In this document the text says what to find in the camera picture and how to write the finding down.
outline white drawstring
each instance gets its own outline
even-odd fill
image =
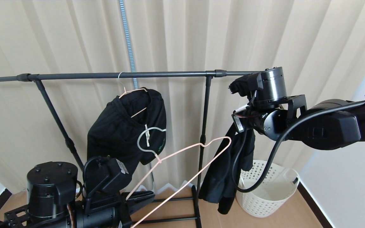
[[[150,146],[150,144],[149,144],[150,133],[149,133],[149,131],[146,131],[145,134],[146,134],[146,144],[147,144],[147,147],[149,147]]]

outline perforated basket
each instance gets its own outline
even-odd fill
[[[265,164],[265,161],[254,160],[253,168],[240,174],[239,187],[246,189],[254,185]],[[273,214],[295,193],[298,183],[299,175],[295,170],[272,164],[265,180],[258,188],[249,193],[237,192],[236,199],[247,213],[264,218]]]

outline beige curtain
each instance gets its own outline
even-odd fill
[[[125,2],[137,71],[284,68],[288,95],[307,104],[350,99],[365,75],[365,1],[163,0]],[[21,73],[130,71],[118,1],[0,1],[0,76]],[[236,77],[212,80],[207,141],[224,136],[232,110],[247,103],[227,89]],[[122,79],[132,89],[131,79]],[[138,79],[161,92],[167,144],[161,156],[200,138],[204,78]],[[121,94],[117,79],[46,81],[55,108],[86,160],[86,137],[106,103]],[[273,141],[256,136],[256,159]],[[219,142],[205,150],[205,162]],[[199,148],[161,164],[155,188],[179,187],[197,171]],[[300,170],[311,150],[285,142],[275,163]],[[12,192],[46,161],[74,162],[33,83],[0,83],[0,182]],[[147,172],[140,166],[132,185]],[[152,180],[144,182],[151,189]]]

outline clothes hanger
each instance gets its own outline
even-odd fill
[[[152,130],[152,129],[156,129],[156,130],[160,130],[160,131],[165,131],[165,129],[160,129],[158,127],[150,127],[146,130],[144,130],[142,133],[140,133],[140,136],[138,138],[138,147],[140,150],[142,151],[146,151],[146,152],[152,152],[155,154],[156,158],[157,158],[157,163],[150,169],[150,171],[143,177],[142,180],[140,180],[140,182],[133,188],[133,190],[131,192],[129,192],[128,196],[126,197],[126,200],[129,199],[129,197],[133,194],[134,191],[136,191],[136,189],[140,186],[140,184],[148,177],[148,175],[153,172],[153,170],[157,167],[158,164],[160,164],[162,161],[170,158],[170,157],[173,157],[174,155],[177,155],[181,152],[183,152],[184,150],[187,150],[187,149],[190,149],[194,146],[203,146],[203,147],[207,147],[209,146],[212,142],[216,141],[216,140],[219,140],[219,139],[228,139],[229,140],[229,143],[227,144],[227,146],[225,148],[223,148],[207,165],[205,165],[197,174],[195,174],[189,181],[187,181],[187,183],[185,183],[183,186],[181,186],[180,189],[178,189],[176,192],[174,192],[171,196],[169,196],[167,199],[165,199],[163,202],[161,202],[158,206],[156,206],[151,212],[149,212],[147,215],[145,215],[142,219],[140,219],[138,222],[136,222],[133,226],[131,226],[131,228],[135,228],[138,224],[140,224],[143,220],[145,220],[149,215],[151,215],[153,212],[155,212],[159,207],[161,207],[163,204],[165,204],[168,200],[170,200],[171,198],[173,198],[176,194],[178,194],[178,192],[180,192],[181,190],[183,190],[189,183],[191,183],[191,181],[194,180],[194,178],[196,178],[201,172],[203,172],[215,159],[217,159],[217,157],[219,157],[229,146],[230,144],[232,143],[232,139],[228,136],[223,136],[223,137],[218,137],[218,138],[215,138],[213,140],[211,140],[208,144],[204,145],[202,143],[196,143],[196,144],[193,144],[191,146],[187,146],[177,152],[174,152],[172,154],[170,154],[169,156],[166,156],[162,159],[160,159],[160,157],[153,151],[153,150],[145,150],[145,149],[142,149],[139,145],[139,141],[141,139],[141,137],[143,136],[143,134],[146,134],[147,131],[149,130]]]
[[[119,99],[120,99],[121,97],[123,97],[124,95],[128,94],[128,93],[135,92],[135,91],[138,91],[138,90],[144,90],[144,91],[146,91],[146,92],[147,92],[147,90],[146,90],[145,88],[140,88],[140,89],[135,89],[135,90],[126,91],[126,87],[125,87],[125,85],[124,85],[124,84],[123,84],[120,80],[119,80],[119,82],[123,85],[123,90],[124,90],[123,94],[119,96]],[[140,110],[140,111],[138,111],[138,112],[137,112],[137,113],[135,113],[133,116],[131,116],[131,118],[133,118],[133,117],[137,116],[139,113],[141,113],[142,111],[144,111],[144,110],[146,110],[146,109],[147,109],[147,107],[146,107],[146,108],[144,108],[144,109],[142,109],[142,110]]]

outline black garment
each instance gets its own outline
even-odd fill
[[[87,159],[95,156],[111,156],[123,162],[128,178],[139,162],[148,164],[155,156],[151,152],[139,150],[139,135],[150,127],[166,128],[164,101],[161,94],[152,89],[134,91],[119,99],[117,96],[109,102],[98,119],[90,128],[87,136]],[[160,154],[165,145],[165,132],[150,130],[149,144],[146,135],[139,142],[143,149],[154,150]]]
[[[232,180],[232,166],[244,140],[245,144],[234,168],[235,182],[239,183],[241,170],[249,171],[253,167],[255,140],[253,129],[245,130],[237,135],[235,133],[236,127],[232,124],[226,133],[226,136],[232,139],[232,143],[209,166],[199,193],[200,199],[211,203],[219,203],[218,211],[224,215],[229,212],[236,196],[235,183]],[[229,140],[223,139],[215,155],[220,153],[228,143]]]

